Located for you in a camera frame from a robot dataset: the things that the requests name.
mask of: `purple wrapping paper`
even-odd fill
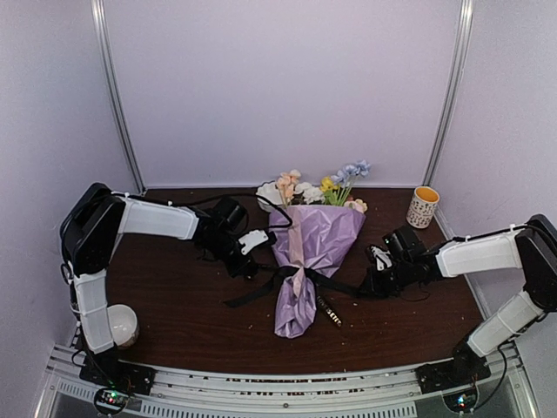
[[[331,277],[358,237],[366,216],[350,207],[325,205],[288,206],[292,227],[275,229],[272,250],[280,266],[309,267]],[[270,225],[284,224],[278,211],[271,212]],[[275,334],[296,338],[315,319],[315,288],[304,269],[286,279],[275,309]]]

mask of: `patterned cup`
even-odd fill
[[[424,229],[432,221],[433,214],[439,203],[439,194],[425,185],[416,187],[406,214],[406,220],[417,229]]]

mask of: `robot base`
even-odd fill
[[[133,394],[144,395],[151,393],[153,381],[155,380],[155,369],[119,361],[117,363],[117,370],[117,375],[125,376],[125,379],[114,382],[116,390],[124,393],[132,392]],[[79,379],[90,381],[100,386],[111,387],[106,377],[99,372],[88,357],[85,357],[84,366],[81,368],[81,372],[79,372]]]
[[[486,364],[478,363],[464,373],[455,373],[454,360],[449,360],[424,364],[416,369],[416,375],[421,393],[430,394],[487,379],[491,376],[491,371]]]

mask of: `blue flower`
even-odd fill
[[[331,180],[335,185],[345,186],[346,181],[348,180],[348,175],[343,170],[338,170],[336,174],[331,176]]]
[[[342,171],[345,172],[348,177],[355,177],[359,174],[361,169],[354,164],[347,164],[342,167]]]
[[[358,161],[356,163],[356,167],[359,168],[359,175],[362,177],[366,177],[369,174],[369,169],[371,168],[371,164],[369,164],[364,159]]]

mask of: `cup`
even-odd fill
[[[112,338],[120,349],[131,347],[139,336],[138,317],[126,305],[112,305],[108,308],[108,322]]]
[[[416,187],[406,214],[406,221],[414,228],[427,228],[438,203],[439,194],[434,189],[426,185]]]

